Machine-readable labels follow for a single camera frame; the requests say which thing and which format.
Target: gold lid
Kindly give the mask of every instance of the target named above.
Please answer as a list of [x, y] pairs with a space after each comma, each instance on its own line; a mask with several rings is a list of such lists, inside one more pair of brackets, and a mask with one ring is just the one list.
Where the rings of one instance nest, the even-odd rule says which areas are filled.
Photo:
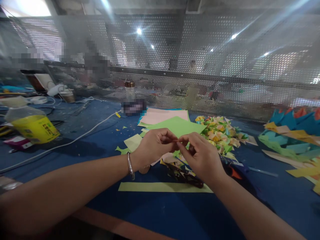
[[134, 87], [134, 82], [124, 82], [125, 87]]

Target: paper flower cluster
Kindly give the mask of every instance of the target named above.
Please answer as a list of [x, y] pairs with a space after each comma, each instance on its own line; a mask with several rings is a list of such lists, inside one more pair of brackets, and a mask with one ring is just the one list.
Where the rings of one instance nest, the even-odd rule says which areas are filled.
[[234, 159], [230, 151], [240, 147], [240, 142], [248, 141], [248, 135], [242, 133], [238, 127], [232, 127], [225, 117], [198, 116], [196, 122], [207, 127], [201, 132], [212, 145], [216, 146], [219, 154]]

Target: pink paper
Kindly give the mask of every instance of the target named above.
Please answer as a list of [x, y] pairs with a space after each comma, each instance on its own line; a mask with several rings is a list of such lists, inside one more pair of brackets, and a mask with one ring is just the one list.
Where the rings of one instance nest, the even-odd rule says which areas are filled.
[[146, 115], [142, 117], [141, 122], [146, 124], [157, 124], [175, 116], [189, 121], [187, 110], [161, 110], [148, 108]]

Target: yellow label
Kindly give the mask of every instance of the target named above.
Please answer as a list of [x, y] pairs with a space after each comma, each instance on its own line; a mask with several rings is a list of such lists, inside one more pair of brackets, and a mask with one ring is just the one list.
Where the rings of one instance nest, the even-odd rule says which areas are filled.
[[50, 142], [60, 135], [50, 120], [43, 115], [33, 115], [11, 122], [25, 138], [33, 144]]

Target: bottle cap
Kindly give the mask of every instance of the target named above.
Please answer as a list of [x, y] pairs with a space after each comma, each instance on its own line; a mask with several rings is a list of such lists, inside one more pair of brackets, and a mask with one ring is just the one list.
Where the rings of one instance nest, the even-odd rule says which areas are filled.
[[124, 82], [125, 87], [134, 87], [134, 82]]
[[14, 98], [4, 98], [0, 99], [0, 103], [9, 107], [9, 108], [16, 108], [16, 107], [23, 107], [27, 105], [26, 100], [24, 97], [14, 97]]

